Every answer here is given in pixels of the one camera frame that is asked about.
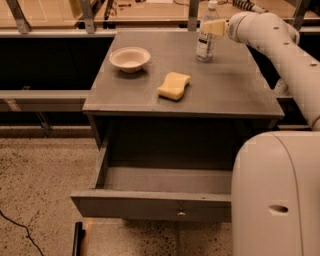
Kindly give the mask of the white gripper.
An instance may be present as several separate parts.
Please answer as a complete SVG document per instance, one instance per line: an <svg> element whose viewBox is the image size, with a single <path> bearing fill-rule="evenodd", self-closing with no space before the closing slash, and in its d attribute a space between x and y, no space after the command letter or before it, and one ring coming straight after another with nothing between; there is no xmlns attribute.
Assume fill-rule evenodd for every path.
<svg viewBox="0 0 320 256"><path fill-rule="evenodd" d="M228 22L224 19L210 20L203 22L200 25L204 33L223 36L227 34L228 37L238 43L246 43L248 38L249 26L254 18L252 12L240 12L233 15Z"/></svg>

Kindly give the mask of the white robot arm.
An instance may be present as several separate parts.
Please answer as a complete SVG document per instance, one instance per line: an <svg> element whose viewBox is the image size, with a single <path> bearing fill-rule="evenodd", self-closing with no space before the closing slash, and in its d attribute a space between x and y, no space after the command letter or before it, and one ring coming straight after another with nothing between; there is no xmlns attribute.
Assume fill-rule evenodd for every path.
<svg viewBox="0 0 320 256"><path fill-rule="evenodd" d="M231 185L233 256L320 256L320 64L298 46L296 29L273 13L241 12L206 32L265 55L310 129L249 139Z"/></svg>

